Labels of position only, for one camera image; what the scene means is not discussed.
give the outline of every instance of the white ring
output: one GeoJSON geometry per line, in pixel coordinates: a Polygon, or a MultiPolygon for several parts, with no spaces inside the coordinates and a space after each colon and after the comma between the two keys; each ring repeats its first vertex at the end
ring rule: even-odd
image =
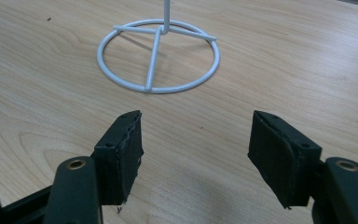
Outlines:
{"type": "MultiPolygon", "coordinates": [[[[134,21],[134,22],[130,22],[125,24],[124,26],[126,27],[136,27],[136,26],[142,26],[142,25],[147,25],[147,24],[163,24],[164,20],[161,19],[154,19],[154,20],[144,20],[144,21],[134,21]]],[[[199,33],[199,34],[203,34],[203,35],[207,35],[204,31],[202,31],[200,28],[193,26],[191,24],[182,22],[182,21],[170,21],[170,25],[174,25],[174,26],[179,26],[179,27],[183,27],[186,28],[190,31],[199,33]]],[[[209,71],[203,75],[202,77],[186,83],[184,85],[180,85],[180,86],[172,86],[172,87],[152,87],[151,91],[148,91],[145,86],[142,85],[138,85],[138,84],[134,84],[131,83],[121,77],[118,77],[117,75],[115,75],[112,71],[109,70],[109,68],[106,66],[106,64],[104,63],[103,60],[103,51],[104,48],[106,47],[107,43],[109,43],[109,41],[111,39],[113,39],[115,36],[117,36],[119,33],[117,30],[111,32],[110,34],[108,34],[100,43],[100,45],[98,46],[97,49],[97,61],[98,61],[98,65],[100,65],[101,69],[103,70],[103,72],[110,78],[112,79],[114,82],[116,82],[117,84],[120,84],[121,86],[124,86],[126,88],[129,88],[131,90],[134,91],[142,91],[142,92],[151,92],[151,93],[174,93],[174,92],[179,92],[179,91],[187,91],[189,89],[192,89],[196,86],[199,86],[200,84],[202,84],[203,82],[205,82],[206,80],[208,80],[213,73],[217,70],[217,67],[219,66],[219,61],[220,61],[220,52],[219,52],[219,48],[217,47],[217,44],[214,40],[206,40],[212,47],[213,49],[213,54],[214,54],[214,62],[212,67],[209,69],[209,71]]]]}

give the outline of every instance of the white wire frame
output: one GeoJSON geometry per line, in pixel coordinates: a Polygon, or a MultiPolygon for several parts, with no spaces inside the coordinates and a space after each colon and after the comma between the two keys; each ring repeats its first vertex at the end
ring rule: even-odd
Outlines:
{"type": "Polygon", "coordinates": [[[98,65],[101,67],[103,72],[114,82],[117,84],[126,87],[128,89],[134,91],[141,92],[150,92],[150,93],[174,93],[179,91],[187,91],[189,89],[195,88],[208,80],[214,72],[217,70],[220,61],[220,52],[219,48],[216,44],[216,38],[214,36],[210,36],[200,28],[182,22],[182,21],[172,21],[170,20],[170,1],[165,0],[164,5],[164,19],[153,19],[153,20],[143,20],[143,21],[134,21],[127,23],[122,26],[115,26],[114,31],[108,34],[100,43],[97,49],[97,61],[98,65]],[[142,28],[138,26],[148,25],[148,24],[162,24],[157,29],[150,28],[142,28]],[[196,38],[201,38],[206,40],[213,49],[214,60],[212,67],[203,75],[202,77],[191,81],[189,83],[179,85],[179,86],[170,86],[170,87],[153,87],[153,80],[155,75],[155,67],[158,56],[158,45],[159,38],[161,35],[166,35],[168,32],[174,32],[180,35],[189,35],[196,38]],[[128,80],[123,79],[122,77],[114,74],[105,64],[103,59],[103,51],[106,45],[111,41],[115,36],[119,35],[121,32],[135,32],[135,33],[143,33],[143,34],[154,34],[154,46],[152,49],[152,55],[150,58],[149,70],[147,73],[146,83],[144,85],[135,84],[129,82],[128,80]]]}

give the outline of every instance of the white rod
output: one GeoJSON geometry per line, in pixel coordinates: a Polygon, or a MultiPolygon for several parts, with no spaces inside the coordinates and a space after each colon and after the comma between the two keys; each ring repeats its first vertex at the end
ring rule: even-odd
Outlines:
{"type": "Polygon", "coordinates": [[[117,30],[119,32],[130,31],[130,32],[134,32],[134,33],[142,33],[142,34],[150,34],[150,35],[153,35],[156,33],[156,29],[128,27],[128,26],[114,26],[113,29],[117,30]]]}
{"type": "Polygon", "coordinates": [[[172,31],[174,33],[177,33],[177,34],[180,34],[180,35],[189,35],[189,36],[193,36],[193,37],[196,37],[196,38],[201,38],[201,39],[205,39],[205,40],[209,40],[209,41],[216,41],[216,37],[214,37],[214,36],[203,35],[203,34],[200,34],[200,33],[184,30],[184,29],[181,29],[181,28],[176,28],[176,27],[173,27],[173,26],[170,27],[170,31],[172,31]]]}
{"type": "Polygon", "coordinates": [[[156,36],[155,36],[155,41],[154,41],[154,45],[153,45],[152,56],[150,58],[149,71],[147,73],[147,80],[146,80],[146,84],[145,84],[145,88],[147,91],[152,90],[154,71],[156,68],[156,60],[157,60],[157,55],[158,55],[159,37],[161,36],[162,29],[163,29],[162,26],[159,26],[159,28],[156,30],[156,36]]]}

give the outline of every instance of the table surface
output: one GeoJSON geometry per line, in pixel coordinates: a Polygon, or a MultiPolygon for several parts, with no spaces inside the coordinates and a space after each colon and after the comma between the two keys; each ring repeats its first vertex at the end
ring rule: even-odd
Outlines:
{"type": "MultiPolygon", "coordinates": [[[[174,0],[171,16],[217,37],[221,61],[204,84],[175,94],[130,91],[96,61],[113,25],[162,18],[161,0],[0,0],[0,200],[52,183],[89,155],[111,123],[143,113],[145,155],[120,214],[105,223],[312,223],[284,210],[247,157],[254,110],[285,119],[358,161],[358,6],[335,0],[174,0]]],[[[152,35],[123,33],[108,66],[143,84],[152,35]]],[[[213,62],[206,41],[161,38],[156,86],[187,83],[213,62]]]]}

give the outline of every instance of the vertical pole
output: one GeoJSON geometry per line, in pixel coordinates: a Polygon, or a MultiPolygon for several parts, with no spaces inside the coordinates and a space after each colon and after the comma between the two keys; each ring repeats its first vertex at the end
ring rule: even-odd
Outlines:
{"type": "Polygon", "coordinates": [[[164,28],[161,34],[166,35],[170,30],[170,0],[164,0],[164,28]]]}

